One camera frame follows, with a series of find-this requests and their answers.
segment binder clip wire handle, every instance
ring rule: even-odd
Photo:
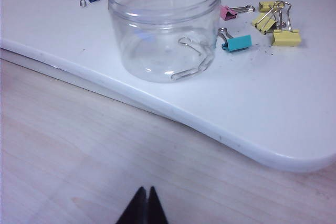
[[[281,1],[279,3],[277,3],[277,8],[278,8],[278,12],[279,12],[279,18],[280,18],[280,23],[282,23],[282,8],[280,7],[280,4],[287,4],[288,5],[288,9],[286,11],[286,16],[287,16],[287,23],[288,23],[288,29],[289,31],[293,31],[291,22],[290,22],[290,17],[289,17],[289,10],[292,8],[292,5],[289,2],[286,1]]]

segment pink binder clip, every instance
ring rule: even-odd
[[[229,20],[237,17],[237,13],[234,10],[230,9],[230,7],[228,7],[227,5],[225,6],[222,5],[220,7],[220,11],[221,11],[221,18],[223,20]]]
[[[221,18],[223,20],[229,20],[232,18],[236,18],[237,13],[254,12],[255,8],[251,5],[247,5],[244,7],[235,7],[235,8],[230,8],[227,5],[225,6],[222,5],[220,7],[220,11],[221,11]]]

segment white desk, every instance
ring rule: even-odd
[[[260,165],[185,125],[1,61],[1,223],[115,223],[154,185],[170,223],[330,223],[336,164]]]
[[[257,6],[261,0],[222,1]],[[257,13],[242,14],[221,25],[234,36],[251,34],[253,46],[230,55],[218,46],[207,71],[172,84],[124,70],[105,0],[87,8],[79,0],[2,0],[1,47],[89,80],[113,98],[182,122],[265,165],[306,172],[336,159],[336,5],[287,1],[300,47],[271,47],[270,35],[249,24]]]

